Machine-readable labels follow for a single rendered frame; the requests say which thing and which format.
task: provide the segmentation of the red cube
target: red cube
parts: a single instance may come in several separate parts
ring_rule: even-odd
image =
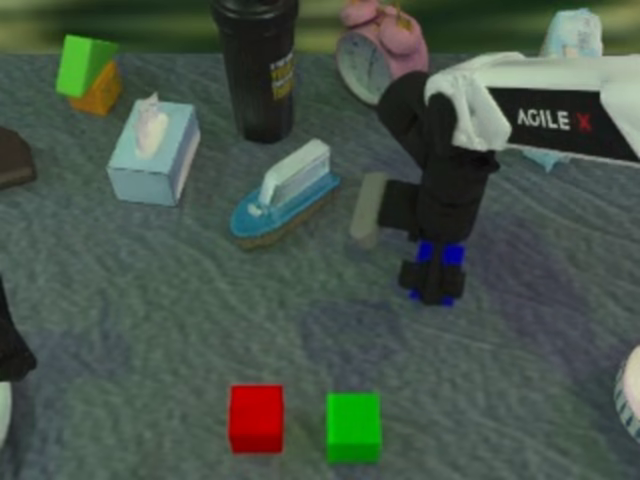
[[[281,385],[233,385],[228,436],[235,454],[281,453],[284,446],[284,388]]]

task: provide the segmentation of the yellow label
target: yellow label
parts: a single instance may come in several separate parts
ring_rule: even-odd
[[[271,89],[274,100],[280,100],[293,91],[293,52],[271,64]]]

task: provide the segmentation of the pink alarm clock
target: pink alarm clock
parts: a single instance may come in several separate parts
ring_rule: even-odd
[[[426,72],[429,53],[416,20],[377,0],[350,0],[340,14],[347,31],[338,40],[336,62],[347,88],[377,105],[389,84],[411,71]]]

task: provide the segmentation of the orange cube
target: orange cube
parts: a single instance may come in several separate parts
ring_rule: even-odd
[[[122,92],[122,79],[113,60],[107,63],[87,93],[80,98],[69,97],[76,110],[105,116],[109,113]]]

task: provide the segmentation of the blue cube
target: blue cube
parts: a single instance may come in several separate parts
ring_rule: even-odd
[[[160,102],[168,117],[165,135],[149,158],[137,154],[138,100],[129,115],[107,166],[116,197],[127,202],[174,207],[180,202],[193,157],[200,143],[200,127],[193,105]]]

